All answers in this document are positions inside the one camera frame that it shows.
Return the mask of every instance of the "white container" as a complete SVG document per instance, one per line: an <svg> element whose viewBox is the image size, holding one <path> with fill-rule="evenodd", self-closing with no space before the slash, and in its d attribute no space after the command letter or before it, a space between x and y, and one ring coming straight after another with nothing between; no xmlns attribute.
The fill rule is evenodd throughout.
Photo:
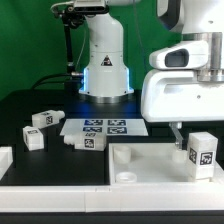
<svg viewBox="0 0 224 224"><path fill-rule="evenodd" d="M114 161L118 164L127 164L131 161L131 148L126 145L114 146Z"/></svg>
<svg viewBox="0 0 224 224"><path fill-rule="evenodd" d="M60 119L65 117L63 111L48 110L32 115L33 126L36 128L45 128L54 124L58 124Z"/></svg>
<svg viewBox="0 0 224 224"><path fill-rule="evenodd" d="M74 145L75 149L103 151L106 147L106 134L78 132L74 135L65 135L64 143Z"/></svg>
<svg viewBox="0 0 224 224"><path fill-rule="evenodd" d="M30 151L44 148L44 137L38 128L23 128L23 140Z"/></svg>
<svg viewBox="0 0 224 224"><path fill-rule="evenodd" d="M0 147L0 180L13 162L12 148Z"/></svg>

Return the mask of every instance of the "white platform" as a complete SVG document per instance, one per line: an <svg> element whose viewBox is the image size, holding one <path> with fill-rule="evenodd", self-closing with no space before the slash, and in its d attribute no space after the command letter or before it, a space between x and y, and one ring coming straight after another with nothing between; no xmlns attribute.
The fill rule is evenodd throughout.
<svg viewBox="0 0 224 224"><path fill-rule="evenodd" d="M224 172L218 164L213 182L190 183L184 164L172 162L174 144L125 144L129 164L113 161L109 145L109 186L1 187L0 212L106 212L224 210ZM115 182L131 171L137 182Z"/></svg>

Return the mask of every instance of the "black cable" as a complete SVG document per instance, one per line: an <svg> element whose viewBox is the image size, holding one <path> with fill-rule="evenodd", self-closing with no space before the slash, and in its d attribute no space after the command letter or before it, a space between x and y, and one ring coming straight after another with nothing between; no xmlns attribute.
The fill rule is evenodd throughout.
<svg viewBox="0 0 224 224"><path fill-rule="evenodd" d="M143 46L143 43L142 43L142 37L141 37L141 34L140 34L138 13L137 13L136 1L135 0L133 0L133 11L134 11L134 18L135 18L135 29L136 29L139 45L140 45L141 52L142 52L142 59L143 59L143 64L144 64L144 70L145 70L145 74L147 74L148 73L147 59L146 59L145 49L144 49L144 46Z"/></svg>
<svg viewBox="0 0 224 224"><path fill-rule="evenodd" d="M39 83L38 85L36 85L33 89L35 89L36 87L38 86L41 86L41 85L45 85L45 84L64 84L65 81L49 81L49 82L41 82Z"/></svg>
<svg viewBox="0 0 224 224"><path fill-rule="evenodd" d="M31 89L35 89L36 86L40 85L44 80L52 79L52 78L58 78L58 77L71 77L71 74L61 73L61 74L54 74L54 75L45 76L45 77L39 79L37 82L35 82L34 85L31 87Z"/></svg>

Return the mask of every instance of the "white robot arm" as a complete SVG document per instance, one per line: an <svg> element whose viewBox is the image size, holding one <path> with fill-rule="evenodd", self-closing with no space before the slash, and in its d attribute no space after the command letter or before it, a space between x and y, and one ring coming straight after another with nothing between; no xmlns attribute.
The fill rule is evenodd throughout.
<svg viewBox="0 0 224 224"><path fill-rule="evenodd" d="M97 103L117 103L134 92L129 69L123 62L123 27L108 13L109 6L135 4L141 0L73 0L70 13L85 16L90 34L90 62L84 70L80 96Z"/></svg>

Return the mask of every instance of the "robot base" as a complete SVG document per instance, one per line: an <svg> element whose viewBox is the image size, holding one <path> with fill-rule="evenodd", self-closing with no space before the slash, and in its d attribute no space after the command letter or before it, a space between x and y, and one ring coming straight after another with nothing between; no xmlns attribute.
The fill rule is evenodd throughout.
<svg viewBox="0 0 224 224"><path fill-rule="evenodd" d="M119 103L119 102L123 102L123 101L127 101L132 99L134 96L133 93L130 94L126 94L123 96L115 96L115 97L97 97L97 96L90 96L87 94L79 94L80 99L82 100L87 100L93 103L102 103L102 104L113 104L113 103Z"/></svg>

